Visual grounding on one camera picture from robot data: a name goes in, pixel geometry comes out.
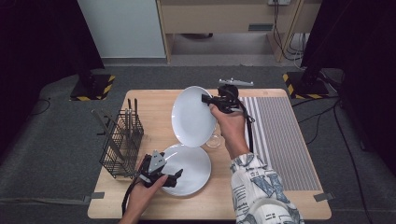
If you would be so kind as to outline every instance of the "yellow black hazard tape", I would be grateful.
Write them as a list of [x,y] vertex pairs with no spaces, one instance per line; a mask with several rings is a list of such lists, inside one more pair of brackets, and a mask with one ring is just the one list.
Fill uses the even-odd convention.
[[295,92],[295,88],[290,82],[288,74],[283,75],[283,80],[285,81],[286,87],[288,88],[289,95],[291,99],[320,99],[327,98],[329,94],[300,94]]
[[72,94],[70,95],[71,101],[91,101],[91,100],[104,100],[110,92],[111,86],[113,85],[116,76],[113,75],[99,75],[95,76],[98,90],[100,93],[92,96],[87,94],[86,91],[76,91],[78,86],[75,87]]

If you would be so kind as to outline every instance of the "metal wire basket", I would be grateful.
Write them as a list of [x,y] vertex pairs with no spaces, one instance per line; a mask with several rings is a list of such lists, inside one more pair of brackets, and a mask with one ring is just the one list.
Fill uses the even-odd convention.
[[114,178],[132,177],[135,175],[134,168],[144,135],[139,116],[132,109],[120,110],[114,119],[106,111],[102,110],[102,113],[107,122],[103,122],[97,111],[92,111],[106,134],[100,163]]

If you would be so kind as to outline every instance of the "gray floor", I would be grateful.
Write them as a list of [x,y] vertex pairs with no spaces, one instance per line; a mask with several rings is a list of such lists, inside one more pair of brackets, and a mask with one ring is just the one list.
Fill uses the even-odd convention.
[[[70,102],[68,96],[78,78],[64,78],[49,84],[41,97],[49,109],[32,116],[21,131],[12,155],[0,167],[0,198],[57,198],[81,201],[94,190],[99,175],[102,139],[100,127],[92,118],[93,108],[117,112],[125,92],[133,89],[182,89],[190,85],[216,88],[219,78],[254,81],[257,88],[286,89],[281,75],[299,71],[299,61],[275,62],[265,34],[214,35],[210,39],[177,36],[172,61],[104,59],[106,71],[116,82],[104,101]],[[341,71],[325,69],[339,78]],[[292,100],[292,105],[302,100]],[[317,100],[293,108],[297,120],[316,115],[334,105],[336,99]],[[37,102],[34,112],[45,110]],[[347,114],[339,106],[300,123],[312,161],[324,191],[331,192],[332,218],[307,223],[369,223],[362,207],[362,195],[374,223],[396,219],[396,178],[374,152],[360,148],[360,140]],[[338,119],[349,151],[336,125]],[[43,203],[0,203],[0,223],[117,223],[87,217],[88,205],[48,205]],[[190,223],[190,221],[165,223]]]

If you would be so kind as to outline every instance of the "person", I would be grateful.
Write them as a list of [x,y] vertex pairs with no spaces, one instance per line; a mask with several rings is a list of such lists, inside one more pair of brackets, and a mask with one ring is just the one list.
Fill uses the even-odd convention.
[[[231,159],[231,188],[236,223],[304,223],[296,206],[283,193],[280,176],[250,152],[245,138],[246,120],[243,114],[224,114],[215,105],[209,105],[209,108],[218,121]],[[148,189],[143,184],[136,185],[120,223],[137,223],[166,178],[163,176]]]

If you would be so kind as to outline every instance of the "hand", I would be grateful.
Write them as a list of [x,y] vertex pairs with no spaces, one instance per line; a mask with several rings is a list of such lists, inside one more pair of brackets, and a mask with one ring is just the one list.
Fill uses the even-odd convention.
[[215,105],[209,105],[210,112],[218,120],[221,135],[225,139],[225,146],[233,160],[236,157],[249,153],[245,139],[245,118],[242,112],[224,114]]
[[146,188],[142,180],[137,180],[134,189],[129,194],[128,205],[120,220],[120,224],[123,223],[137,223],[140,216],[149,206],[151,199],[154,197],[155,192],[160,189],[165,183],[168,175],[161,176],[151,187]]

